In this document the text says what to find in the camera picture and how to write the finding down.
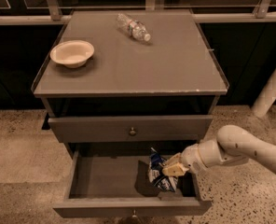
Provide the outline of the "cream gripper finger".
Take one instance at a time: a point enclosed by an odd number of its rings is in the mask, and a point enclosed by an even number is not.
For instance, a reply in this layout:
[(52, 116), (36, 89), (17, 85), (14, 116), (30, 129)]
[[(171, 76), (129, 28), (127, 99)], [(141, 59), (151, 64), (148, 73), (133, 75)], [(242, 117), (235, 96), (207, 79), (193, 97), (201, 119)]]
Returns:
[(189, 169), (184, 167), (181, 163), (165, 166), (162, 173), (166, 176), (183, 176)]
[(170, 157), (168, 160), (164, 162), (165, 165), (170, 166), (170, 165), (175, 165), (176, 163), (181, 162), (181, 153), (178, 152), (174, 154), (172, 157)]

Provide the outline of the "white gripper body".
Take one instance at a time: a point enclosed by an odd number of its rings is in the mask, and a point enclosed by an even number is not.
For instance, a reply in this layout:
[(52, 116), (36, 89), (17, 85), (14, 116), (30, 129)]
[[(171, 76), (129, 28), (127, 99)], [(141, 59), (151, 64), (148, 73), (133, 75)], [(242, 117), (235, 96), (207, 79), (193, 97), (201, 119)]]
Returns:
[(197, 174), (203, 170), (203, 162), (200, 158), (199, 145), (186, 147), (181, 153), (181, 163), (186, 172)]

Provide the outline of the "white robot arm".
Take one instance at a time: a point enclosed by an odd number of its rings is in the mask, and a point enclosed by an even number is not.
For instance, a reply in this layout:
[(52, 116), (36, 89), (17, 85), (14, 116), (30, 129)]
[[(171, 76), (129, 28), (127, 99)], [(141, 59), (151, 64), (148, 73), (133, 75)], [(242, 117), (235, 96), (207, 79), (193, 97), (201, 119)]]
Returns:
[(241, 127), (226, 125), (215, 140), (187, 147), (162, 164), (166, 176), (196, 174), (216, 165), (235, 165), (253, 159), (276, 174), (276, 146), (264, 142)]

